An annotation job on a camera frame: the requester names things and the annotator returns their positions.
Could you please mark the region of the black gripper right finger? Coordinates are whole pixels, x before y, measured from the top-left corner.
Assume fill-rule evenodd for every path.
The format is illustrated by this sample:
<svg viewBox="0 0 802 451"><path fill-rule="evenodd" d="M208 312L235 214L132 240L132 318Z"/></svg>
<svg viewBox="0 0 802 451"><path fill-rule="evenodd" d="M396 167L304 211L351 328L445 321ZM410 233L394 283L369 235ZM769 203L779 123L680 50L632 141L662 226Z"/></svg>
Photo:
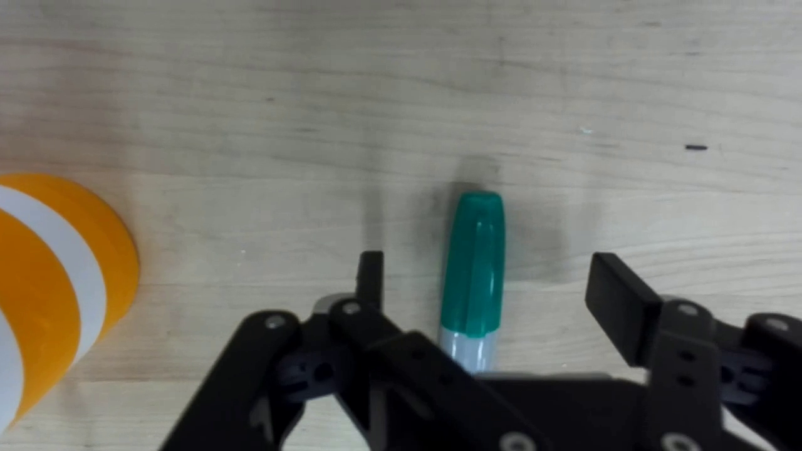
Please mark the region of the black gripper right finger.
<svg viewBox="0 0 802 451"><path fill-rule="evenodd" d="M802 321L751 312L741 325L665 298L617 253L594 253L584 302L618 356L646 371L646 451L749 451L731 412L777 451L802 451Z"/></svg>

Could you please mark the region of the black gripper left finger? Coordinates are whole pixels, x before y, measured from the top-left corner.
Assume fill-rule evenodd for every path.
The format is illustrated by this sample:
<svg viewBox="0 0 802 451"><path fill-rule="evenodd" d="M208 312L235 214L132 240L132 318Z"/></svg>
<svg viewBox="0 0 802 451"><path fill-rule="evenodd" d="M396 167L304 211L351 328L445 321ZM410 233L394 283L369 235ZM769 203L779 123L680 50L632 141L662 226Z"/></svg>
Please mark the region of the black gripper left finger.
<svg viewBox="0 0 802 451"><path fill-rule="evenodd" d="M250 312L158 451L282 451L306 406L334 396L370 451L497 451L470 409L494 396L425 336L381 310L383 256L359 261L356 293L297 321Z"/></svg>

